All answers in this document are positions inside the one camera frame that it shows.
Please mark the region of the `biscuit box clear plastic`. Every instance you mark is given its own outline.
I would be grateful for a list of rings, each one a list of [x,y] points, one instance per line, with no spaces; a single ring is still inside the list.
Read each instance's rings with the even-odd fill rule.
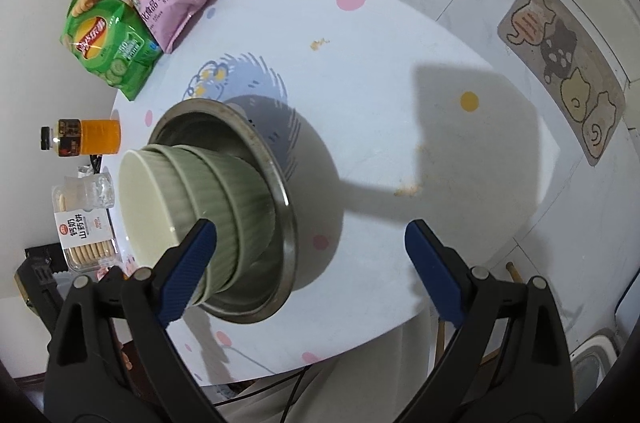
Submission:
[[[88,273],[122,261],[110,216],[115,205],[110,174],[65,177],[51,197],[58,241],[70,269]]]

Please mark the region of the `cream ribbed bowl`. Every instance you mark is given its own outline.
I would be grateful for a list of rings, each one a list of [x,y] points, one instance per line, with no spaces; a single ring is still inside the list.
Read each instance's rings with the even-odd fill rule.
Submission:
[[[118,172],[118,201],[126,236],[140,266],[153,267],[192,228],[186,187],[159,152],[128,150]]]

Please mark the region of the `orange juice bottle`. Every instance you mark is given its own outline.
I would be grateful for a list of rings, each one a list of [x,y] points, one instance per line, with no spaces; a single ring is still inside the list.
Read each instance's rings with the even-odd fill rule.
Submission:
[[[59,157],[117,154],[122,133],[119,120],[60,119],[40,130],[40,149]]]

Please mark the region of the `green chips bag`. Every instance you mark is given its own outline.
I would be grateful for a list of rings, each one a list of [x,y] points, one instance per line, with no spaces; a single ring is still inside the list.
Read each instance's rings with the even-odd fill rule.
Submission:
[[[88,72],[130,102],[162,56],[138,13],[122,0],[71,0],[60,42]]]

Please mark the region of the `large steel bowl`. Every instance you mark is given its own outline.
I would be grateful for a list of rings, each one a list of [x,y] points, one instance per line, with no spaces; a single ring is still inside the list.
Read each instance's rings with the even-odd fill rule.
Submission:
[[[265,139],[239,107],[196,98],[165,112],[149,142],[186,149],[217,172],[230,195],[241,244],[238,272],[201,309],[241,325],[277,313],[293,289],[297,233],[284,175]]]

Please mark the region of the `green ribbed bowl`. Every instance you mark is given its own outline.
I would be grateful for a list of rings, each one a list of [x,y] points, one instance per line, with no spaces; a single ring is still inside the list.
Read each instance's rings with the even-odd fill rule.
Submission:
[[[235,285],[252,264],[246,235],[241,229],[238,209],[232,206],[230,190],[215,173],[213,165],[194,149],[149,144],[143,148],[163,156],[177,173],[191,202],[195,219],[212,221],[217,243],[209,261],[203,285],[196,288],[193,305],[203,304],[212,296]]]
[[[238,209],[241,229],[248,240],[247,250],[253,255],[252,266],[267,249],[276,228],[276,213],[265,180],[252,165],[230,154],[186,145],[175,147],[180,146],[201,154],[229,188],[232,206]]]

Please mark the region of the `cat pattern floor mat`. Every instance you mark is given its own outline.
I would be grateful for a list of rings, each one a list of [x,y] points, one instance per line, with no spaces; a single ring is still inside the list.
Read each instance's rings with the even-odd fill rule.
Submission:
[[[561,0],[515,0],[498,37],[556,103],[590,165],[597,165],[625,111],[623,87],[591,36]]]

